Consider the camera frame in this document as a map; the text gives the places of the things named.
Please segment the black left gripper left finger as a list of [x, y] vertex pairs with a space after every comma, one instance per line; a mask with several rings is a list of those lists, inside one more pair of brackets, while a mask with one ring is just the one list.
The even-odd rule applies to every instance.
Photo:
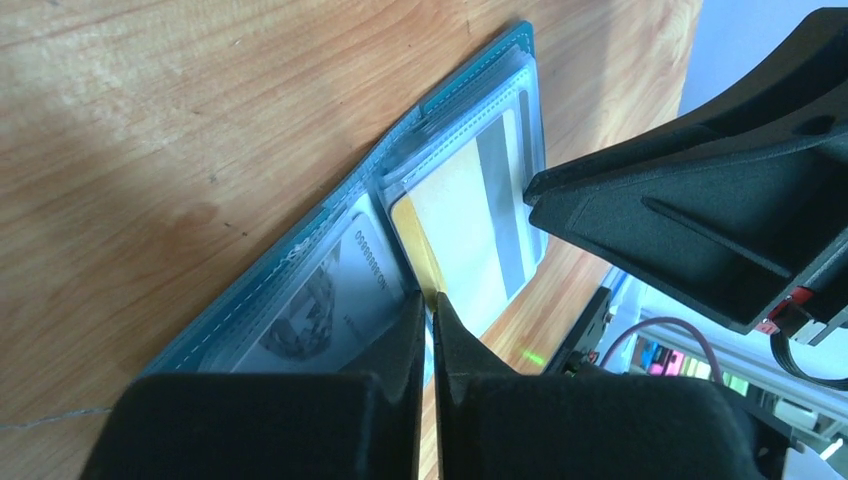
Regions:
[[129, 386], [85, 479], [414, 479], [426, 309], [327, 374], [159, 374]]

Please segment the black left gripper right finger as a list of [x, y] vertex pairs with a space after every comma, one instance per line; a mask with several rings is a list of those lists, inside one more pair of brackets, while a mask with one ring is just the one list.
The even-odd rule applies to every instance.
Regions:
[[522, 375], [439, 294], [433, 319], [444, 479], [779, 479], [789, 430], [719, 383]]

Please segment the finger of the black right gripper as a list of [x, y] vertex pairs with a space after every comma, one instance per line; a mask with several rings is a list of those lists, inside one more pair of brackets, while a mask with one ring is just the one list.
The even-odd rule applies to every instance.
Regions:
[[729, 329], [794, 289], [847, 304], [847, 12], [821, 8], [713, 100], [538, 173], [531, 223]]

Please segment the gold card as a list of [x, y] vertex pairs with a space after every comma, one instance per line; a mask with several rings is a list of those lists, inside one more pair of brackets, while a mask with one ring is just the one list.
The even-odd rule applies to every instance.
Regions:
[[522, 199], [532, 165], [520, 121], [507, 109], [390, 209], [390, 218], [429, 303], [448, 296], [481, 336], [534, 276], [546, 242]]

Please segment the teal leather card holder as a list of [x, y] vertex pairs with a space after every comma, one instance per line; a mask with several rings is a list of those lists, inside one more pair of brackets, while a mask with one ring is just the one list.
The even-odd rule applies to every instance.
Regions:
[[519, 21], [416, 103], [144, 374], [338, 371], [416, 291], [447, 294], [482, 334], [545, 256], [524, 200], [545, 165], [534, 29]]

